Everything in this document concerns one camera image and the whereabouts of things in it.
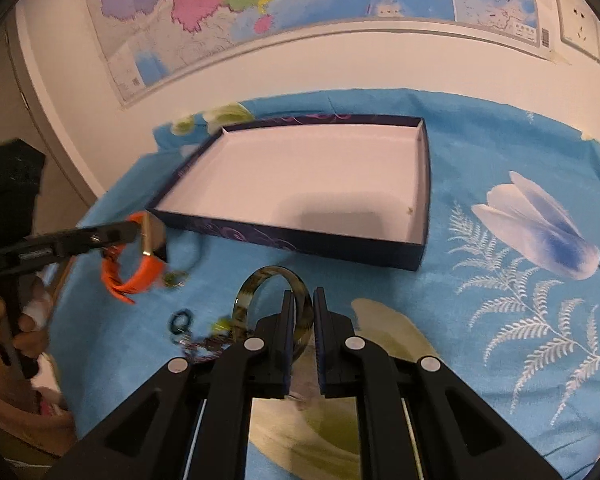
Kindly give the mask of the person's left hand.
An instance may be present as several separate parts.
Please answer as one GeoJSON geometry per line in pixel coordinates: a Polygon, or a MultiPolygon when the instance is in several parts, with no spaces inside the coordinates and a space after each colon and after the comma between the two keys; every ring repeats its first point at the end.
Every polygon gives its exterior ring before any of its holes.
{"type": "Polygon", "coordinates": [[[0,297],[0,344],[8,344],[26,358],[36,360],[47,348],[50,336],[46,324],[52,312],[53,300],[43,281],[35,275],[31,282],[31,300],[22,308],[18,333],[9,335],[6,307],[0,297]]]}

